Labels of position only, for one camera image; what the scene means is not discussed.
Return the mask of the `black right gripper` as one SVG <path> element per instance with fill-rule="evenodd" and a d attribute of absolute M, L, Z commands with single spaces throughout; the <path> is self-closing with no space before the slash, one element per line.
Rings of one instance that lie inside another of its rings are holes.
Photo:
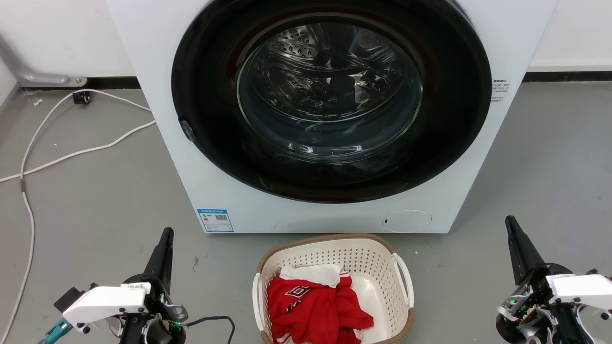
<path fill-rule="evenodd" d="M 498 307 L 495 327 L 510 344 L 594 344 L 580 319 L 586 305 L 576 298 L 561 302 L 552 278 L 570 277 L 559 264 L 545 265 L 513 215 L 505 218 L 512 272 L 517 289 Z"/>

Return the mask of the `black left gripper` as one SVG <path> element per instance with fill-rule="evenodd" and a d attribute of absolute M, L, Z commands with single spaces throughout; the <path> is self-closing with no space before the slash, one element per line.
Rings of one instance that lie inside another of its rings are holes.
<path fill-rule="evenodd" d="M 134 312 L 120 311 L 120 344 L 184 344 L 184 306 L 170 299 L 174 257 L 174 229 L 164 228 L 143 274 L 124 281 L 123 287 L 147 287 L 143 305 Z"/>

